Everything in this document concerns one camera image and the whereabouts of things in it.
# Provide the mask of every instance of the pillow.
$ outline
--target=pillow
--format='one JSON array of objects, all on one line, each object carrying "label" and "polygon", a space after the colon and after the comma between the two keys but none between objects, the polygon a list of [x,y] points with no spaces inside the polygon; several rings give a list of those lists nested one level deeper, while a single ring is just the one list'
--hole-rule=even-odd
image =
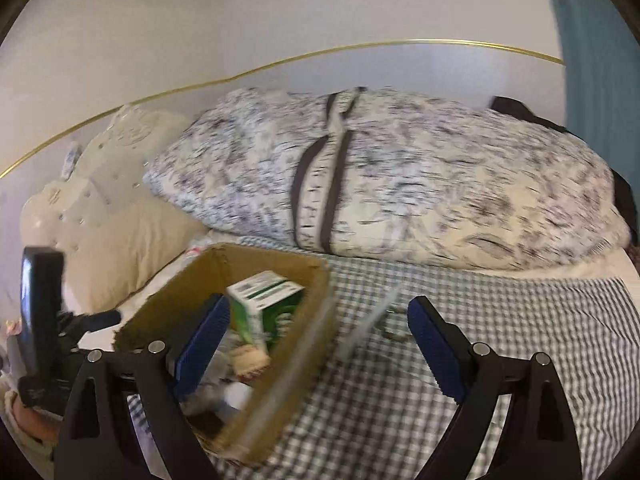
[{"label": "pillow", "polygon": [[340,256],[533,269],[629,239],[582,140],[391,89],[233,91],[143,182],[213,229]]},{"label": "pillow", "polygon": [[152,197],[141,185],[142,175],[189,123],[185,116],[162,110],[122,107],[75,163],[78,151],[72,147],[64,178],[49,182],[24,204],[22,244],[73,255],[86,231],[103,225],[129,204]]},{"label": "pillow", "polygon": [[64,298],[76,314],[111,310],[207,228],[158,198],[138,200],[83,235],[66,261]]}]

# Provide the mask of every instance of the bed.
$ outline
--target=bed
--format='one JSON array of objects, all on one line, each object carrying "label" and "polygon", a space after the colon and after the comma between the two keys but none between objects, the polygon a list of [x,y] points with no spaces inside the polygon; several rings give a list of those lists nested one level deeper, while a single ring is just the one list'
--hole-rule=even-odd
[{"label": "bed", "polygon": [[[130,230],[131,217],[128,215],[132,208],[140,203],[146,204],[145,209],[153,210],[160,203],[167,206],[159,198],[151,196],[141,184],[143,174],[157,162],[155,157],[158,153],[170,153],[172,143],[180,143],[185,137],[182,131],[190,123],[188,118],[167,112],[151,113],[140,108],[121,110],[110,127],[98,134],[78,160],[71,164],[72,170],[67,172],[70,176],[66,181],[57,180],[47,185],[26,203],[21,218],[23,243],[57,246],[68,254],[72,267],[79,253],[100,251],[95,239],[101,238],[107,227],[110,231],[113,225],[120,232]],[[74,160],[77,154],[73,150],[69,153],[69,158]],[[153,262],[140,272],[135,283],[129,283],[120,290],[120,295],[124,295],[120,299],[124,301],[83,295],[82,290],[74,294],[73,290],[68,290],[66,281],[71,279],[68,276],[65,280],[67,306],[76,312],[93,312],[96,304],[106,301],[104,304],[109,308],[117,306],[123,316],[122,323],[125,323],[149,295],[157,292],[210,244],[235,242],[289,251],[309,249],[304,246],[296,248],[286,240],[276,240],[277,237],[209,230],[185,213],[175,214],[178,216],[172,220],[169,229],[172,243],[163,244],[170,245],[171,249],[153,258],[143,258],[145,265],[149,259]],[[140,212],[135,218],[133,223],[139,230],[148,222]],[[155,234],[134,253],[150,253],[162,240],[169,239],[167,230],[160,225],[154,224],[144,232],[147,231]],[[127,238],[129,249],[134,238],[138,237]],[[109,240],[111,249],[117,240]],[[113,252],[123,258],[118,251]],[[622,448],[640,415],[640,371],[636,369],[640,356],[640,277],[622,248],[578,258],[572,264],[526,270],[455,270],[426,265],[422,261],[403,263],[336,255],[325,258],[334,274],[343,319],[338,341],[357,324],[358,318],[368,308],[380,300],[386,286],[403,282],[406,290],[399,304],[406,304],[410,296],[427,294],[445,316],[460,324],[472,338],[487,340],[498,351],[524,358],[542,348],[550,351],[559,367],[576,421],[585,478],[597,478]],[[80,267],[84,274],[80,276],[84,281],[91,281],[92,275],[84,270],[88,266],[86,260],[82,262]],[[144,266],[141,262],[138,259],[131,264],[136,272]],[[117,258],[113,262],[114,266],[120,264]],[[109,279],[113,277],[108,271],[107,275]],[[363,285],[372,275],[377,276],[376,282],[380,284],[375,290]],[[498,305],[497,310],[492,307],[494,304]],[[513,319],[505,316],[505,312],[511,312]],[[554,316],[556,327],[543,322],[547,316]],[[403,321],[398,317],[388,320],[387,324],[392,330],[402,333],[406,332]],[[539,330],[527,332],[527,326],[535,325]],[[558,332],[558,327],[569,331]],[[118,328],[87,334],[81,346],[109,350],[113,333]],[[588,357],[588,352],[583,351],[585,345],[596,357]],[[614,370],[612,376],[607,368]],[[374,397],[386,399],[382,401],[386,402],[385,424],[382,424],[384,419],[377,420],[371,416],[380,406],[363,401],[362,389],[345,387],[345,384],[353,384],[345,375],[346,370],[356,376],[364,374],[362,384],[366,384],[369,391],[378,391],[379,395]],[[384,379],[370,383],[367,374],[372,370]],[[443,400],[430,377],[430,371],[415,345],[406,341],[395,342],[374,333],[349,367],[340,367],[334,360],[329,361],[303,413],[287,429],[282,444],[266,465],[258,469],[236,469],[215,458],[212,460],[224,478],[276,478],[277,475],[288,478],[287,475],[300,471],[304,472],[305,478],[322,478],[323,474],[351,478],[355,474],[354,464],[343,455],[339,459],[333,457],[331,439],[317,438],[320,432],[341,435],[345,442],[359,442],[359,447],[351,446],[350,452],[357,456],[371,454],[371,463],[374,464],[375,453],[370,443],[356,438],[353,428],[345,429],[344,417],[338,416],[348,408],[356,410],[365,421],[367,434],[376,446],[386,443],[385,446],[392,445],[393,448],[388,454],[382,454],[385,457],[382,462],[371,466],[369,478],[376,478],[376,475],[413,478],[454,411],[454,405]],[[336,383],[344,387],[336,388]],[[327,398],[333,398],[340,409],[328,410],[323,404],[325,401],[320,400]],[[360,399],[356,406],[353,404],[355,399]],[[400,404],[411,405],[412,420],[421,424],[412,430],[412,435],[421,442],[419,450],[414,448],[414,442],[401,436],[406,430],[398,420],[405,420],[408,415],[388,408]],[[430,409],[423,410],[425,405]],[[506,404],[502,403],[496,411],[492,430],[474,466],[475,475],[481,474],[488,466],[496,436],[504,421],[505,408]],[[143,410],[135,400],[132,402],[132,414],[138,423],[137,431],[149,467],[158,476],[163,476],[157,450],[145,432]]]}]

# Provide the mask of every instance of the gingham sheet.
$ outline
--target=gingham sheet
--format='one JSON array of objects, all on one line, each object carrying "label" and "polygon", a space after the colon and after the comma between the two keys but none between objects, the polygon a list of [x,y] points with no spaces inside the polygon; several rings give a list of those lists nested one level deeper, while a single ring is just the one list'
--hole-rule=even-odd
[{"label": "gingham sheet", "polygon": [[[295,251],[270,240],[240,243]],[[609,465],[640,416],[640,317],[620,280],[516,280],[443,267],[320,254],[332,270],[341,316],[336,344],[402,283],[396,307],[430,298],[471,342],[498,354],[551,355],[571,407],[586,480]],[[386,327],[407,333],[406,316]],[[498,402],[469,478],[486,471],[506,417]],[[137,397],[132,418],[148,428]],[[225,479],[413,479],[456,410],[444,397],[413,338],[374,330],[350,361],[330,357],[302,412],[263,466],[237,467],[211,457]]]}]

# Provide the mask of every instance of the white fabric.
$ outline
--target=white fabric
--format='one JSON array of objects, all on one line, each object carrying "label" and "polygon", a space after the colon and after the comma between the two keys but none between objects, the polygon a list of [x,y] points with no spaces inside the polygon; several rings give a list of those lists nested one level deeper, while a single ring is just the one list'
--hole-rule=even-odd
[{"label": "white fabric", "polygon": [[144,182],[211,228],[340,256],[516,270],[629,238],[579,138],[391,89],[230,92]]},{"label": "white fabric", "polygon": [[[145,304],[146,299],[160,290],[172,277],[195,257],[196,250],[222,242],[233,243],[239,237],[211,230],[205,237],[192,243],[191,248],[181,254],[172,263],[158,272],[145,288],[124,301],[118,308],[122,314],[122,322],[104,330],[86,334],[79,343],[81,348],[100,348],[110,351],[113,349],[113,334],[117,332],[131,317]],[[603,256],[587,258],[572,266],[559,266],[546,269],[531,270],[475,270],[491,276],[505,276],[521,278],[523,280],[561,280],[575,278],[582,280],[597,280],[603,278],[620,278],[625,284],[631,298],[640,312],[640,276],[636,272],[631,260],[624,250],[610,251]]]},{"label": "white fabric", "polygon": [[141,185],[146,167],[188,124],[182,115],[123,107],[85,148],[66,182],[49,182],[27,200],[20,215],[22,244],[75,253],[87,228],[151,197]]}]

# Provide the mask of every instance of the white headboard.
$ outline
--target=white headboard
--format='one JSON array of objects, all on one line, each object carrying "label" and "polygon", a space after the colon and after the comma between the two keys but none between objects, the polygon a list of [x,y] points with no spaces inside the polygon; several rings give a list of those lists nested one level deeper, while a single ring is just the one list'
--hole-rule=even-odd
[{"label": "white headboard", "polygon": [[27,200],[20,215],[22,244],[77,251],[90,228],[151,196],[142,186],[146,167],[189,124],[187,117],[169,112],[121,109],[89,143],[67,181],[53,180]]}]

